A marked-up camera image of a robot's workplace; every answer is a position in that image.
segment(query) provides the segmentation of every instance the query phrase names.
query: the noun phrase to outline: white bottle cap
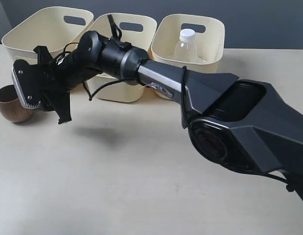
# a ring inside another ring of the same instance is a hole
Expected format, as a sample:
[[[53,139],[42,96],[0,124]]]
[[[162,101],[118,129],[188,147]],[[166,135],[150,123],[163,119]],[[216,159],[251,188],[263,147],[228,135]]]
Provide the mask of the white bottle cap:
[[[192,30],[190,28],[185,28],[180,33],[180,40],[183,43],[190,43],[195,40],[195,35],[196,35],[196,33],[194,30]]]

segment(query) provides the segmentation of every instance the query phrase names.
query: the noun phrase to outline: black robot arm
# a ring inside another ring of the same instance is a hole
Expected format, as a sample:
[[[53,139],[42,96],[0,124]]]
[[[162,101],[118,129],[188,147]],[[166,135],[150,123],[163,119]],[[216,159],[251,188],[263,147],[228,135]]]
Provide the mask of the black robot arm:
[[[61,124],[71,120],[70,90],[98,73],[147,85],[181,105],[182,126],[206,159],[237,173],[283,181],[303,200],[303,115],[272,85],[158,63],[145,50],[95,31],[86,32],[64,58],[53,59],[46,47],[36,52],[37,65],[17,60],[12,69],[24,107],[55,110]],[[269,174],[276,170],[286,179]]]

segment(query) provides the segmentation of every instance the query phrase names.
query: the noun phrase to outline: gray wall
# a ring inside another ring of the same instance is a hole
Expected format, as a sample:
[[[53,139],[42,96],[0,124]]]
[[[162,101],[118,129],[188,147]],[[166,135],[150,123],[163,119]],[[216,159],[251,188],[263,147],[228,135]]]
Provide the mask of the gray wall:
[[[2,0],[2,5],[12,26],[53,5],[88,9],[95,17],[143,14],[158,23],[173,13],[211,16],[225,24],[225,47],[303,49],[303,0]]]
[[[11,30],[11,24],[0,2],[0,41],[9,30]]]

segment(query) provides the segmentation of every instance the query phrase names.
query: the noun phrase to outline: plastic water bottle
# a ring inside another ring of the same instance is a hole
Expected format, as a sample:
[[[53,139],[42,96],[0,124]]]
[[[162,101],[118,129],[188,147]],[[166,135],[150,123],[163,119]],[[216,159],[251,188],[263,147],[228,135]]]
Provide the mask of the plastic water bottle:
[[[186,28],[181,31],[180,41],[175,46],[173,59],[182,62],[196,62],[197,47],[195,44],[194,30]]]

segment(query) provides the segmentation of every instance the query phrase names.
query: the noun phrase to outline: white table surface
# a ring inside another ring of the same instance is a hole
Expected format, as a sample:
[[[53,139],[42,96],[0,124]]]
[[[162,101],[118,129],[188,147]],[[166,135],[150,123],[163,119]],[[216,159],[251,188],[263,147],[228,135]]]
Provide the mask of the white table surface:
[[[12,61],[0,46],[0,87]],[[303,113],[303,50],[226,49],[220,71],[268,81]],[[73,121],[0,115],[0,235],[303,235],[303,202],[201,157],[180,107],[71,96]]]

